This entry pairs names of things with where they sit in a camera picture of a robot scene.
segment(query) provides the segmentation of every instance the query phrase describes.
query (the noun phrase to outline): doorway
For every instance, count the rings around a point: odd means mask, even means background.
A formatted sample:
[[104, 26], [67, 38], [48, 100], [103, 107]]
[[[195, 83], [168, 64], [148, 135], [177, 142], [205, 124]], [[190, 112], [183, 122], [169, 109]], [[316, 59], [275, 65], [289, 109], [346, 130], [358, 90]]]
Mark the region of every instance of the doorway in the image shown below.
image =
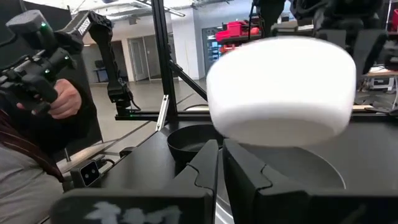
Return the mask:
[[156, 36], [143, 37], [148, 58], [149, 79], [161, 79], [159, 54], [157, 52]]
[[142, 37], [129, 39], [129, 48], [135, 81], [149, 79], [149, 67], [144, 39]]

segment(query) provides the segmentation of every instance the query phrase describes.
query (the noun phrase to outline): camera rig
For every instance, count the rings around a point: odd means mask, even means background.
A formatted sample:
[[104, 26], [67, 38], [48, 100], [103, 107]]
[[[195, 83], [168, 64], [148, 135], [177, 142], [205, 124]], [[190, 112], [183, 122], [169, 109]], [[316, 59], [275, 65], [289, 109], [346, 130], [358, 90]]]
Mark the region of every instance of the camera rig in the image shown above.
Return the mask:
[[76, 68], [72, 55], [83, 50], [83, 37], [89, 32], [108, 73], [110, 100], [116, 103], [118, 112], [134, 104], [127, 83], [119, 78], [111, 46], [113, 24], [106, 17], [81, 11], [64, 29], [54, 32], [40, 11], [31, 10], [12, 18], [6, 26], [15, 34], [14, 40], [22, 37], [30, 48], [40, 51], [1, 69], [0, 94], [11, 102], [21, 103], [33, 114], [46, 113], [58, 97], [53, 88], [57, 74], [67, 67]]

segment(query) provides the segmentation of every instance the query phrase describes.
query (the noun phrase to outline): cable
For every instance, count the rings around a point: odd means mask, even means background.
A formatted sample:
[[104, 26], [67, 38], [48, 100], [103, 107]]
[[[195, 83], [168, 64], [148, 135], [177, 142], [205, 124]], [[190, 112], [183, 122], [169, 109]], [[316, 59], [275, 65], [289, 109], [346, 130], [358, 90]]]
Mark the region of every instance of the cable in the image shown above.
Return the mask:
[[6, 40], [6, 41], [0, 43], [0, 47], [4, 47], [6, 45], [13, 44], [15, 41], [17, 41], [17, 39], [18, 39], [18, 35], [13, 34], [13, 36], [9, 40]]
[[131, 103], [138, 109], [138, 110], [136, 110], [136, 111], [141, 111], [141, 108], [140, 108], [138, 105], [136, 105], [136, 103], [134, 102], [134, 100], [131, 100]]
[[113, 167], [116, 165], [116, 163], [112, 159], [103, 159], [103, 161], [112, 163]]
[[392, 110], [396, 107], [396, 103], [398, 100], [398, 78], [394, 77], [394, 81], [396, 82], [396, 98], [394, 100], [394, 103], [392, 104], [392, 108], [391, 108]]
[[249, 34], [248, 34], [248, 41], [250, 41], [251, 37], [251, 18], [254, 10], [254, 1], [251, 3], [250, 15], [249, 15]]

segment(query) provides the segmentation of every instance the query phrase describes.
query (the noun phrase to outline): table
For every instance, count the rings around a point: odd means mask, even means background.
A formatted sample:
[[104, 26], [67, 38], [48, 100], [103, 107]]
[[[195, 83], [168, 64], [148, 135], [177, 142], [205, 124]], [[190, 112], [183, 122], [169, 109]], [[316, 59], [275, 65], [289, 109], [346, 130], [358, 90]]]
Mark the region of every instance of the table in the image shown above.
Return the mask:
[[[388, 85], [378, 86], [379, 88], [388, 88], [391, 91], [392, 87], [394, 86], [394, 82], [391, 81], [391, 78], [398, 76], [398, 72], [390, 71], [385, 68], [372, 68], [371, 72], [365, 75], [366, 78], [390, 78], [390, 82]], [[362, 96], [355, 99], [357, 104], [374, 104], [375, 102], [382, 103], [383, 106], [392, 108], [394, 107], [393, 100], [389, 101], [383, 97], [379, 96], [379, 92], [370, 91], [367, 96]]]
[[[347, 189], [398, 189], [398, 121], [353, 122], [346, 131], [323, 144], [306, 147], [332, 164]], [[166, 125], [106, 173], [99, 187], [159, 189], [175, 177], [167, 136], [182, 127], [206, 124], [179, 122]]]

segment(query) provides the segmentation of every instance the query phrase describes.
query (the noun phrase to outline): black bowl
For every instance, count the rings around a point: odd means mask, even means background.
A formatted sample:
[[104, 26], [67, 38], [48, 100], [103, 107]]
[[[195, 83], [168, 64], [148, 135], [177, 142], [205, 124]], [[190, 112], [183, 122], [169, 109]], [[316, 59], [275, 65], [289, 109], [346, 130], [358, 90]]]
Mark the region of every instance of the black bowl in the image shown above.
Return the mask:
[[224, 137], [213, 125], [201, 124], [178, 129], [167, 138], [170, 152], [178, 164], [190, 162], [209, 140], [215, 139], [218, 147], [223, 146]]

